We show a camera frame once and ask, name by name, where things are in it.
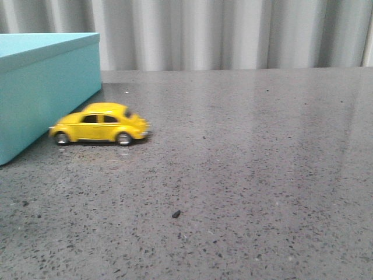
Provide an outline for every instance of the yellow toy car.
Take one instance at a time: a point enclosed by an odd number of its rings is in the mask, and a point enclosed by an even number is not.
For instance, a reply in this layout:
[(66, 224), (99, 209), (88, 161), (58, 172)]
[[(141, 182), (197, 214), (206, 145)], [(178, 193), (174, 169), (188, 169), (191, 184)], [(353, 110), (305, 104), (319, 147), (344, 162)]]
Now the yellow toy car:
[(78, 141), (110, 141), (128, 146), (133, 139), (148, 135), (149, 124), (127, 106), (110, 103), (92, 103), (82, 112), (72, 113), (50, 127), (49, 136), (56, 144)]

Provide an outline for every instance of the countertop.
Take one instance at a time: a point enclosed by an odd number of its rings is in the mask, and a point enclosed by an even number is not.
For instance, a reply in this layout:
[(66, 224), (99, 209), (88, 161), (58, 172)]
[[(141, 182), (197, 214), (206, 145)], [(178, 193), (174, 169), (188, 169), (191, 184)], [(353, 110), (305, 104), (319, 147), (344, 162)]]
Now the countertop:
[(152, 133), (0, 166), (0, 279), (372, 279), (372, 77), (103, 72)]

